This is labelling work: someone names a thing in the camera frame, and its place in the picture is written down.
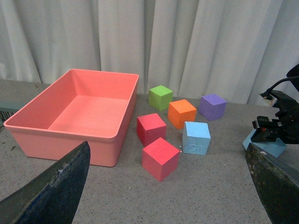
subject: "green cube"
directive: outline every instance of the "green cube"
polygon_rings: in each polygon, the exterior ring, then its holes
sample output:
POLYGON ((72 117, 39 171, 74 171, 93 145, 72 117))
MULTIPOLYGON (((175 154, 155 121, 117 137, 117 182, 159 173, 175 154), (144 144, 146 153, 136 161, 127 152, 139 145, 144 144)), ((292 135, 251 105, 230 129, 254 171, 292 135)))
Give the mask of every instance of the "green cube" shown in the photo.
POLYGON ((165 86, 157 86, 149 90, 149 105, 162 111, 172 102, 173 91, 165 86))

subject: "purple cube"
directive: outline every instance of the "purple cube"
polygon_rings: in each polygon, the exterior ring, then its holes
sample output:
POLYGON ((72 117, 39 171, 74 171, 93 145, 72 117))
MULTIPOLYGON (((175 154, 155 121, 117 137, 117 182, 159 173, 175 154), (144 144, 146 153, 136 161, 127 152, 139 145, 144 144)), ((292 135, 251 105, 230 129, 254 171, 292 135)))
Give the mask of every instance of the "purple cube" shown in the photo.
POLYGON ((207 120, 216 120, 223 116, 226 101, 216 94, 201 97, 198 112, 207 120))

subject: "curtain fold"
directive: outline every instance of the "curtain fold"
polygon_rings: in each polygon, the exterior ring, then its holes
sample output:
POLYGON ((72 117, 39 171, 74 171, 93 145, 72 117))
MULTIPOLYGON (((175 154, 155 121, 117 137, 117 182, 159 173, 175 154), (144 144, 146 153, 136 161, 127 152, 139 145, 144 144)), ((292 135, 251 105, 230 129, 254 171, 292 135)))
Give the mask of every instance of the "curtain fold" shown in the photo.
MULTIPOLYGON (((164 85, 264 105, 258 94, 299 62, 298 10, 287 0, 0 0, 0 78, 135 73, 139 93, 164 85)), ((277 89, 299 98, 290 83, 277 89)))

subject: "black cable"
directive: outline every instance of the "black cable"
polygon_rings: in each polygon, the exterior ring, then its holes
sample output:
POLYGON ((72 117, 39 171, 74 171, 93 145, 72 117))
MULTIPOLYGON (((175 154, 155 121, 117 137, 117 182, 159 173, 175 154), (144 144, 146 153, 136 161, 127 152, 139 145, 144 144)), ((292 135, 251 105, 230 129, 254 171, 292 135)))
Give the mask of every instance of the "black cable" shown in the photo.
POLYGON ((288 77, 288 78, 283 78, 281 80, 279 80, 278 82, 276 82, 273 86, 271 86, 269 89, 266 90, 266 92, 262 93, 261 96, 262 97, 268 97, 270 92, 279 84, 286 82, 286 81, 292 81, 292 80, 299 80, 299 76, 295 76, 295 77, 288 77))

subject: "black foreground object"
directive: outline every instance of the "black foreground object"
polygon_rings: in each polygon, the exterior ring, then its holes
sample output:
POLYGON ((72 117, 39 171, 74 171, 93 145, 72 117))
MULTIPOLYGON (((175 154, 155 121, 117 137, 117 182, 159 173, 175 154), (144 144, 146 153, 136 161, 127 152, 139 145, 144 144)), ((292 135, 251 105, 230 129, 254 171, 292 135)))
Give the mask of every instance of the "black foreground object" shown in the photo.
POLYGON ((0 202, 1 224, 70 224, 86 182, 90 148, 83 142, 0 202))
POLYGON ((299 172, 250 143, 246 161, 273 224, 299 224, 299 172))

